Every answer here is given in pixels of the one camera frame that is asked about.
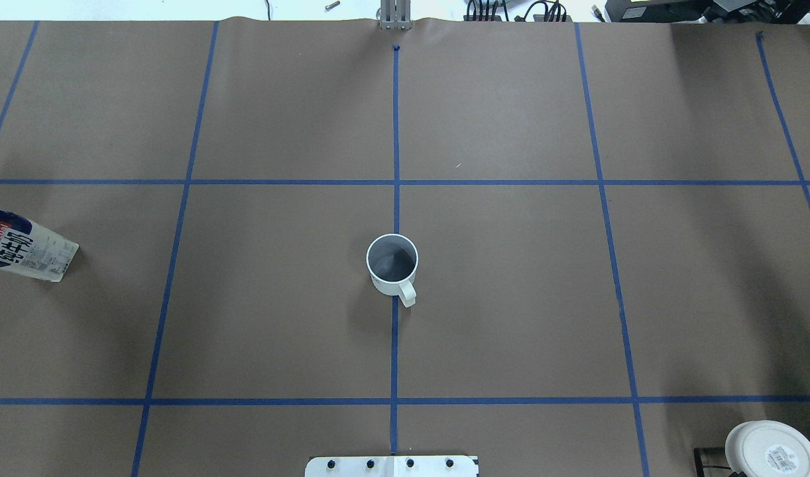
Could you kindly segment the white mug grey interior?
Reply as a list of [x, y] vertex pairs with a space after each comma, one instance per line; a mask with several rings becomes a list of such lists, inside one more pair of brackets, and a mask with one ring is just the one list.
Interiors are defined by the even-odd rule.
[[420, 255], [411, 239], [403, 235], [381, 235], [367, 248], [365, 263], [378, 292], [397, 297], [405, 307], [416, 304], [414, 287]]

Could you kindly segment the milk carton blue white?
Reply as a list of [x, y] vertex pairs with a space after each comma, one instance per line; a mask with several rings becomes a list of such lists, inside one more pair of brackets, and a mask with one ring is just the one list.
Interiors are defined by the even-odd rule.
[[0, 209], [0, 269], [59, 283], [78, 250], [77, 242]]

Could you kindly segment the black power strip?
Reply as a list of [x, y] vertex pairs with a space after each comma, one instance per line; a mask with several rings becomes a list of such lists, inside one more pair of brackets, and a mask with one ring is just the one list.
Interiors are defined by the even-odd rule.
[[562, 1], [466, 1], [465, 22], [568, 23]]

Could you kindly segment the white mug on rack upper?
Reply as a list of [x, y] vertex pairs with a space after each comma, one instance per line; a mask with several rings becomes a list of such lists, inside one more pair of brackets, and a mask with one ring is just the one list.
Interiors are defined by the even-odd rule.
[[726, 437], [732, 471], [745, 476], [810, 476], [810, 441], [778, 421], [748, 421]]

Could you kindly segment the aluminium frame post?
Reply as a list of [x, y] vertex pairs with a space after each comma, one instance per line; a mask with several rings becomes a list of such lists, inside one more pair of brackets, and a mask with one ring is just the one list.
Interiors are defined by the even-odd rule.
[[411, 0], [382, 0], [377, 11], [381, 30], [405, 31], [413, 27]]

